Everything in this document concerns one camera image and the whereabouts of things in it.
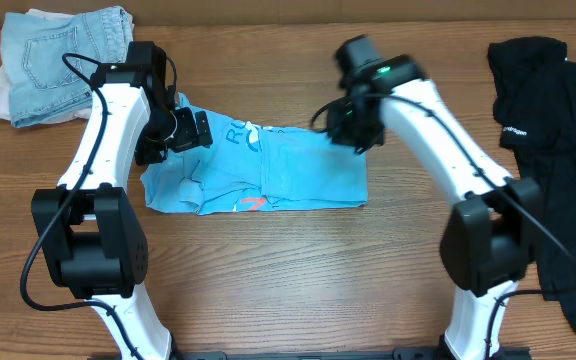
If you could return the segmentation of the light blue printed t-shirt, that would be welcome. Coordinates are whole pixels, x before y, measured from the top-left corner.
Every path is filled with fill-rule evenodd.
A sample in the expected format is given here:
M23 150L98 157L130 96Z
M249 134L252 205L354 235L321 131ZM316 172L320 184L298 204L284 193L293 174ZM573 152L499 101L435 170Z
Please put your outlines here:
M206 113L213 143L150 165L147 207L162 213L350 208L368 200L367 162L326 135Z

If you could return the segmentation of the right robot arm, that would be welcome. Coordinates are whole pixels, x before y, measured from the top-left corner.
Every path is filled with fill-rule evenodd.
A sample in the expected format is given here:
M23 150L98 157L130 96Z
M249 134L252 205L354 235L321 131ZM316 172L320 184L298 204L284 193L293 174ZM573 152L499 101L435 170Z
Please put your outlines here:
M491 159L445 105L409 55L382 58L366 35L335 53L344 97L323 107L325 133L362 154L392 130L443 192L450 215L440 257L456 285L450 323L434 346L397 347L395 359L528 359L503 347L499 332L510 297L537 255L542 195Z

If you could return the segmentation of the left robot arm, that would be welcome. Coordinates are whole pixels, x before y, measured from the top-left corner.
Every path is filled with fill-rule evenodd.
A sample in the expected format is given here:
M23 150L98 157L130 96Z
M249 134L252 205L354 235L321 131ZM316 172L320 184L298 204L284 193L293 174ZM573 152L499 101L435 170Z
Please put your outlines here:
M122 63L83 76L92 113L67 171L38 190L31 212L38 240L20 277L24 302L39 311L92 307L122 359L178 359L174 336L145 288L148 244L126 194L133 164L161 163L213 143L207 115L179 104L166 72L175 67L151 41L133 41Z

